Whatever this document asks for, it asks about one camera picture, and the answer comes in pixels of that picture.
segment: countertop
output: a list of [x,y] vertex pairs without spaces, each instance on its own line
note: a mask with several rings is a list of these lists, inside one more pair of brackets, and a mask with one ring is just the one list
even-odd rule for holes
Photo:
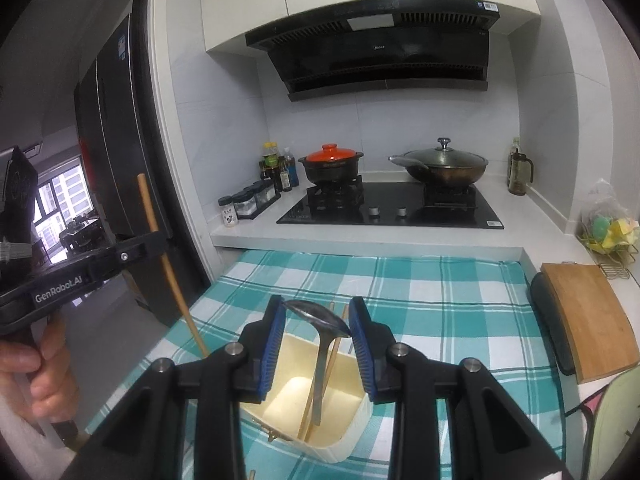
[[[363,173],[365,182],[404,180],[404,173]],[[306,193],[310,184],[301,182],[283,193],[267,211],[254,220],[241,220],[227,228],[220,218],[209,223],[213,244],[218,247],[301,251],[353,256],[467,256],[487,260],[519,261],[527,279],[544,262],[565,261],[592,264],[580,242],[565,235],[529,196],[507,191],[503,176],[485,175],[476,187],[504,225],[503,230],[410,226],[349,226],[276,224]],[[640,340],[640,288],[631,278],[610,282]],[[575,388],[567,385],[567,408],[612,380],[605,378]]]

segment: pot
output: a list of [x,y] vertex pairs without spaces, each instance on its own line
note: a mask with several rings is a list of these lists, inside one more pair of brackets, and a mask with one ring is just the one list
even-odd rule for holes
[[450,148],[451,139],[447,137],[440,137],[438,142],[437,148],[393,155],[389,160],[421,182],[445,187],[466,187],[484,174],[489,163],[484,156]]
[[313,152],[298,161],[304,166],[309,182],[318,184],[353,180],[358,176],[361,156],[364,156],[361,152],[338,148],[336,144],[323,144],[322,151]]

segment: orange lid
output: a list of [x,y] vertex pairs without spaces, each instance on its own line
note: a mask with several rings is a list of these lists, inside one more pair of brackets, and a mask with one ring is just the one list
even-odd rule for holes
[[348,148],[338,148],[337,144],[323,144],[321,152],[313,152],[306,156],[309,162],[329,162],[356,156],[356,152]]

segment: hand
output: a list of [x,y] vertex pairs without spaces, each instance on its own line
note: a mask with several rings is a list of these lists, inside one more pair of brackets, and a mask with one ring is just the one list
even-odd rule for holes
[[[44,330],[40,354],[30,346],[0,340],[0,394],[17,415],[31,424],[36,417],[51,422],[71,420],[78,410],[79,391],[69,369],[65,323],[59,313],[52,316]],[[31,381],[33,404],[28,406],[15,383],[14,373],[37,370],[40,371]]]

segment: window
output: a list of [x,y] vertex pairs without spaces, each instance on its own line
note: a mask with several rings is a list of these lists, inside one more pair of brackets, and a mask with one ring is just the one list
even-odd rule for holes
[[71,168],[40,184],[33,223],[50,257],[63,250],[60,233],[66,229],[66,224],[92,208],[79,159]]

